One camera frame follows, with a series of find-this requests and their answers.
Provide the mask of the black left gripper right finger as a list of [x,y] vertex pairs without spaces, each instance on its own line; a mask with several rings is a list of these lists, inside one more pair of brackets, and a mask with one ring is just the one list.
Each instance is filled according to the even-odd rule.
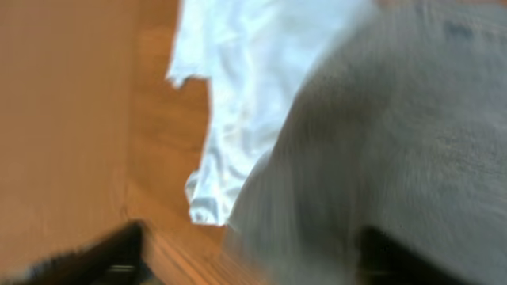
[[368,284],[474,284],[474,225],[357,225]]

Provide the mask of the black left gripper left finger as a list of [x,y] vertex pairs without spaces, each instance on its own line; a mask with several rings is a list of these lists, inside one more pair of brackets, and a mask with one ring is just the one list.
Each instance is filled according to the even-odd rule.
[[57,254],[11,276],[12,285],[141,285],[158,278],[143,260],[147,228],[134,220],[83,248]]

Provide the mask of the blue denim jeans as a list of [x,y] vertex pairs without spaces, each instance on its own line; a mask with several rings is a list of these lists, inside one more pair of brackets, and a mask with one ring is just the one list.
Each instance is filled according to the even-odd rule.
[[398,281],[376,230],[465,284],[506,281],[506,7],[409,1],[329,51],[244,184],[228,247],[280,284]]

